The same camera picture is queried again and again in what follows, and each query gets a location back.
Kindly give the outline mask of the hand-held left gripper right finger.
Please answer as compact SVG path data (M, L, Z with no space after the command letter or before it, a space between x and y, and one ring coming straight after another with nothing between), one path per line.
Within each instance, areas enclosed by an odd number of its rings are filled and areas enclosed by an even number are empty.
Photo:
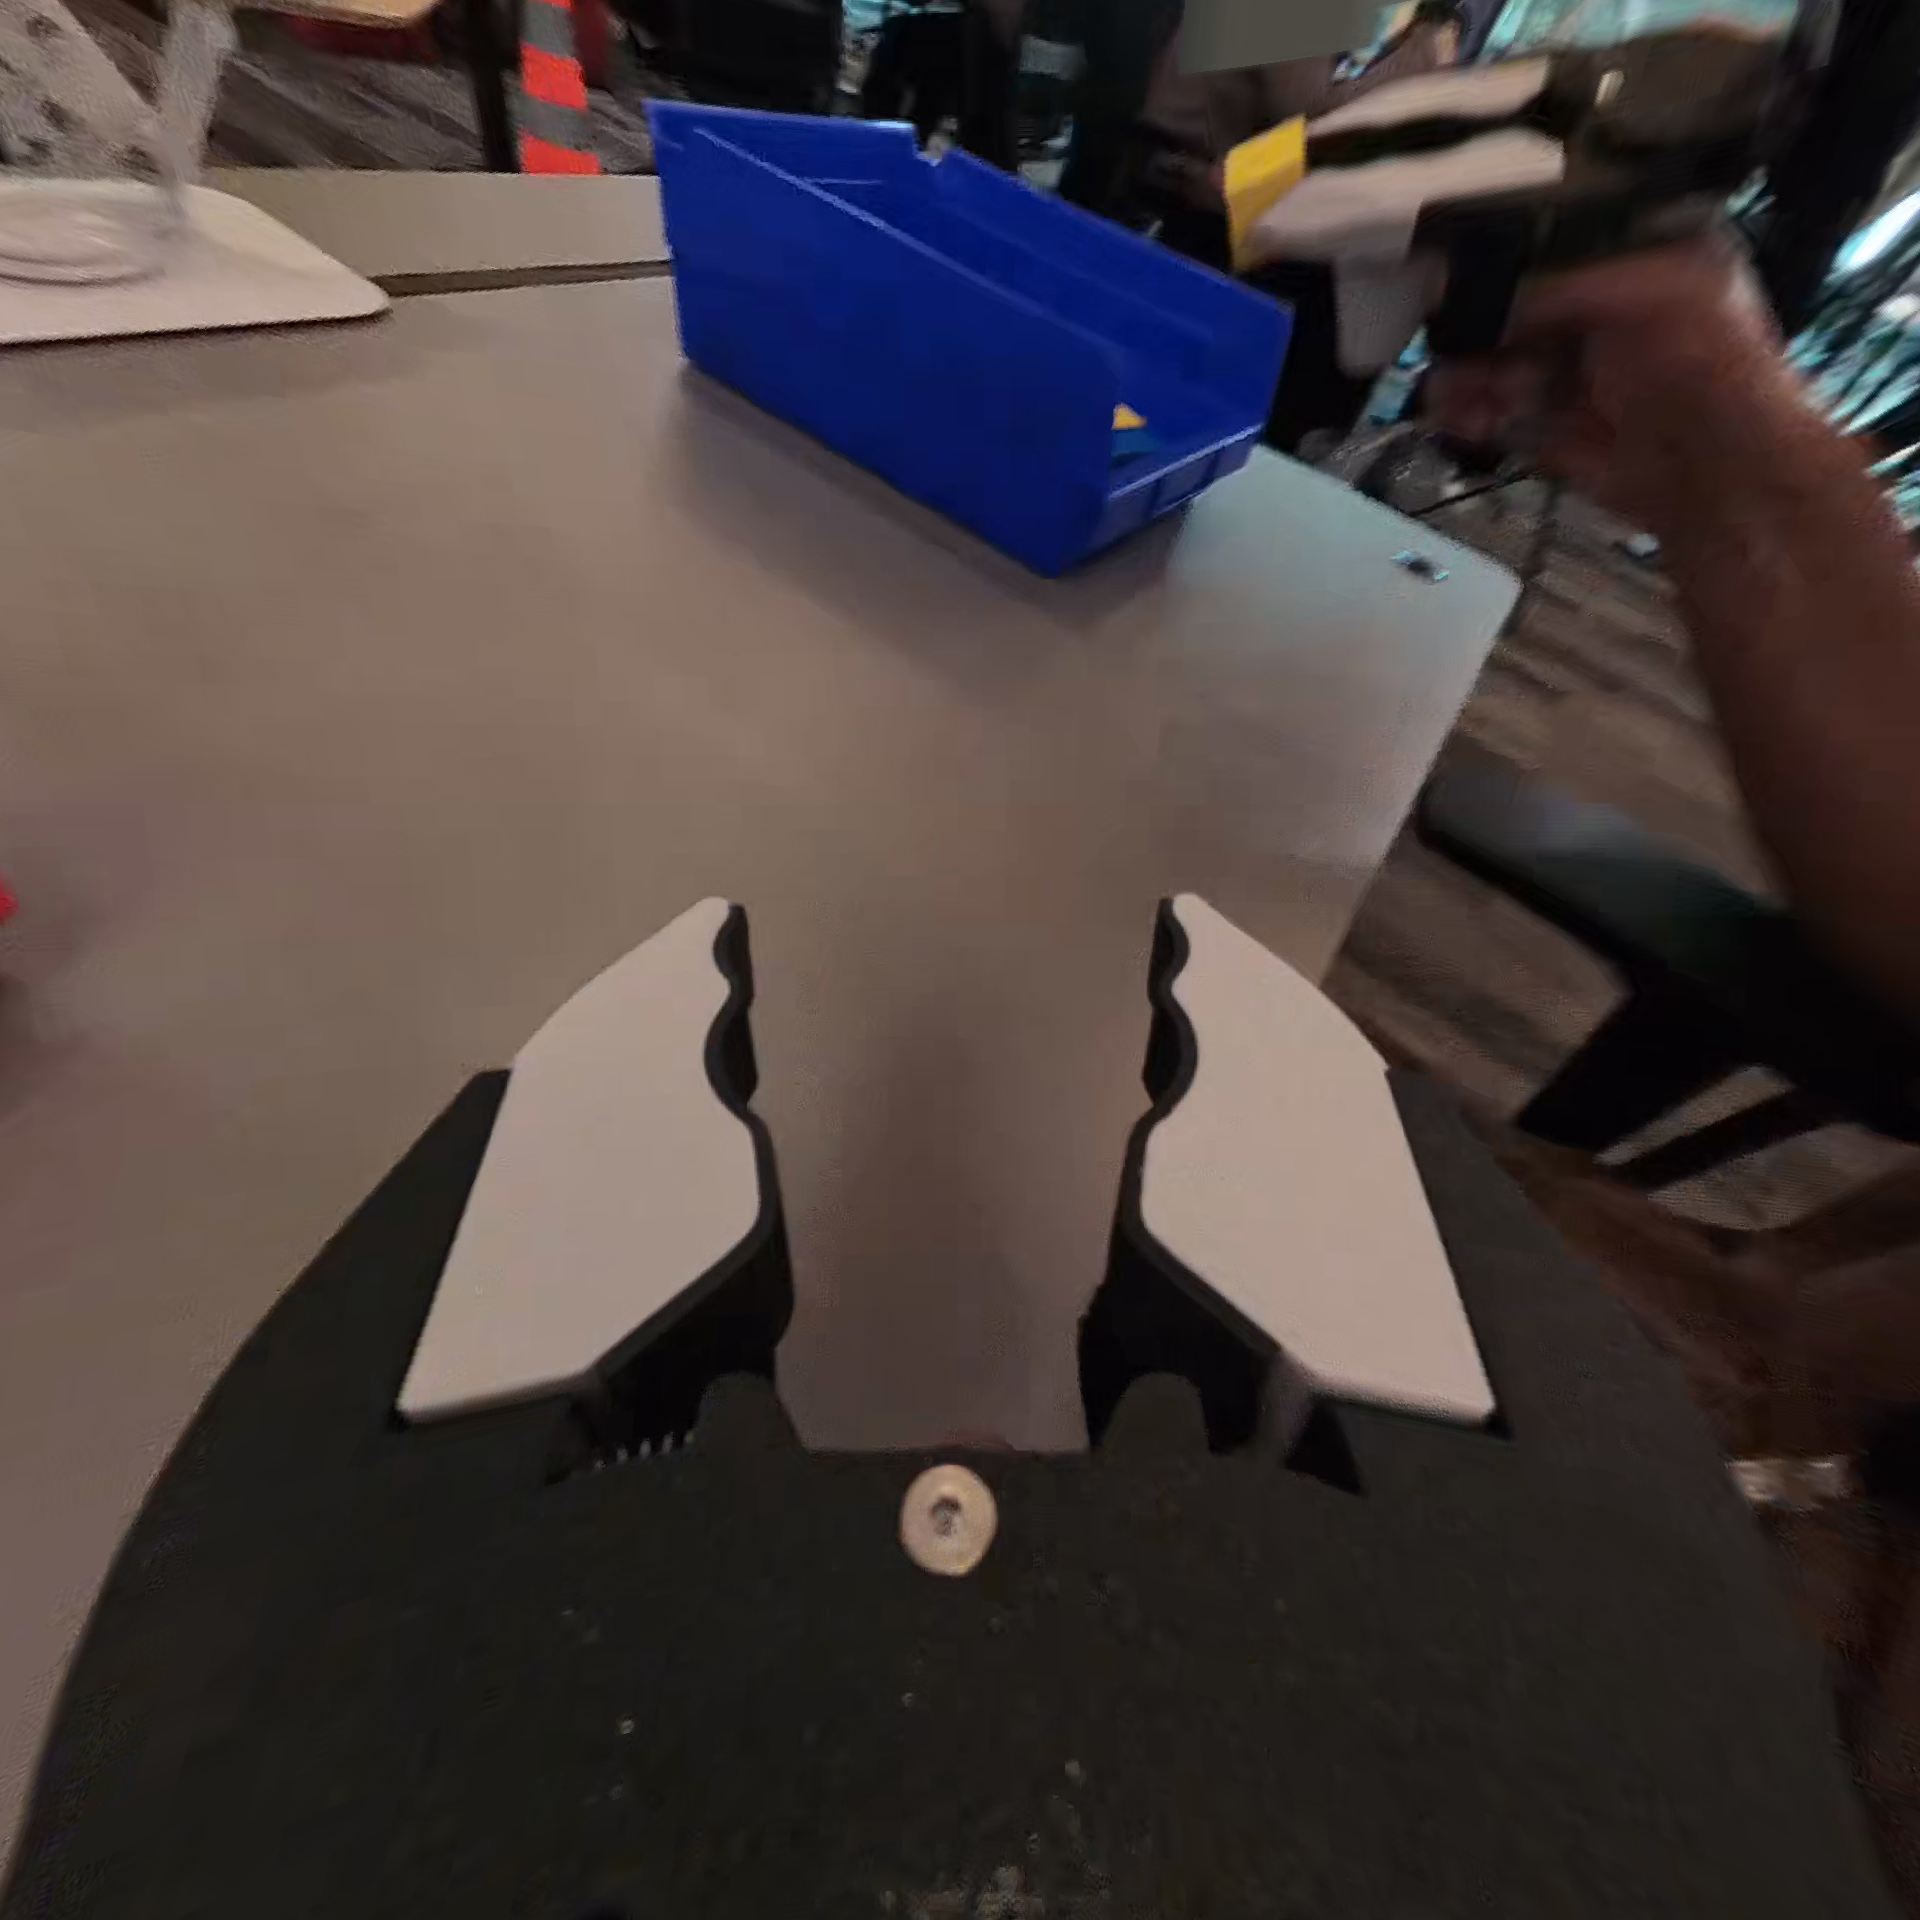
M1146 995L1146 1110L1081 1320L1088 1443L1150 1377L1192 1389L1211 1448L1342 1448L1349 1408L1494 1429L1381 1049L1198 893L1159 904Z

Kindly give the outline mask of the yellow wooden block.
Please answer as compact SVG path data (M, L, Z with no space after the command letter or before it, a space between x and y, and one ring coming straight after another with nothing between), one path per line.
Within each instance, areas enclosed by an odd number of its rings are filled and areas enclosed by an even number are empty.
M1260 221L1308 174L1308 118L1293 114L1233 145L1220 163L1220 204L1237 274L1254 264Z

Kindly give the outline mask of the grey desk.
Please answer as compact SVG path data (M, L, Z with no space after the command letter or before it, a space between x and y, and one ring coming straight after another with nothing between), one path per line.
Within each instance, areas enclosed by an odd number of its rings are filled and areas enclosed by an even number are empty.
M395 294L4 355L4 1842L238 1342L697 900L802 1432L1079 1446L1157 901L1322 977L1520 596L1268 451L1049 581L686 369L662 274Z

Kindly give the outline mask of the red floor object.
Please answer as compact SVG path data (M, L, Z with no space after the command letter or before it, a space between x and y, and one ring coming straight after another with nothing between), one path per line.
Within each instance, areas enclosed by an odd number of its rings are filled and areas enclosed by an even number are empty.
M591 83L609 68L601 2L519 3L517 158L539 178L598 178Z

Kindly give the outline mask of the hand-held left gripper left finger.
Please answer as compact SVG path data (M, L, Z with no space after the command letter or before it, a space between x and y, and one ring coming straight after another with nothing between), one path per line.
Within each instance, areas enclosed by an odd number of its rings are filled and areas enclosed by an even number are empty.
M772 1380L796 1288L754 1110L747 910L700 900L517 1052L397 1392L413 1425L555 1399L574 1448L672 1448Z

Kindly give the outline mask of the person's right forearm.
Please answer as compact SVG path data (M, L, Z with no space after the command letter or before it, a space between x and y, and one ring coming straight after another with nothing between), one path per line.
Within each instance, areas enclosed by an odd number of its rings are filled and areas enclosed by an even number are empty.
M1908 540L1803 398L1738 419L1662 531L1780 891L1889 1005L1918 999L1918 602Z

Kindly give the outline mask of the black office chair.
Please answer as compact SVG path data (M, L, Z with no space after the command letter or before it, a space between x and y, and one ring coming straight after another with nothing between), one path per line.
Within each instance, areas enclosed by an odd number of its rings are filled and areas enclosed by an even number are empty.
M1617 1164L1621 1183L1677 1187L1835 1125L1916 1145L1916 1026L1776 904L1619 807L1492 764L1434 771L1411 824L1619 984L1613 1009L1514 1116L1524 1135L1599 1155L1764 1069L1783 1091Z

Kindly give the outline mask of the person's brown clothing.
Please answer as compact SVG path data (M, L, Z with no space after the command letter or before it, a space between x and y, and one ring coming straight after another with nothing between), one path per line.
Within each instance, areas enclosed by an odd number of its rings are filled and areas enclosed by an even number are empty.
M1826 1651L1841 1739L1916 1916L1916 1162L1736 1230L1570 1150L1498 1131L1494 1154L1683 1370Z

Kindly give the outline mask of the person's right hand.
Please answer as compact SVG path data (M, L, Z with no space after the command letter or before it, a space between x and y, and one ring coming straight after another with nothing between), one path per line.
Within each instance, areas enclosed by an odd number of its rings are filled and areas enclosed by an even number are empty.
M1486 427L1657 537L1728 513L1820 424L1720 229L1528 285L1483 405Z

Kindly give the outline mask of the white board stand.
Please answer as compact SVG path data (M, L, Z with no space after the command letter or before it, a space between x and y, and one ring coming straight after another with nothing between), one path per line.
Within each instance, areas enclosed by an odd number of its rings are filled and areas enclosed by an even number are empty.
M204 184L230 3L168 3L138 91L71 3L4 3L2 344L349 324L388 298Z

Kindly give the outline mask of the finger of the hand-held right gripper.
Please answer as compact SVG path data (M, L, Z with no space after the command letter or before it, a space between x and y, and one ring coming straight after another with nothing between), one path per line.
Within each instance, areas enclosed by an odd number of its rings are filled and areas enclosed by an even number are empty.
M1308 122L1308 158L1428 158L1494 142L1558 158L1586 108L1585 59L1496 59L1396 79Z
M1560 186L1564 152L1426 152L1315 166L1237 240L1237 272L1404 261L1424 213Z

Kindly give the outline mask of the blue plastic bin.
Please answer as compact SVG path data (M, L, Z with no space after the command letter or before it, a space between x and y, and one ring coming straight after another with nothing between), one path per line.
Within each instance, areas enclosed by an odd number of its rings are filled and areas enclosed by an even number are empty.
M1263 443L1281 301L904 122L646 106L686 359L1058 578Z

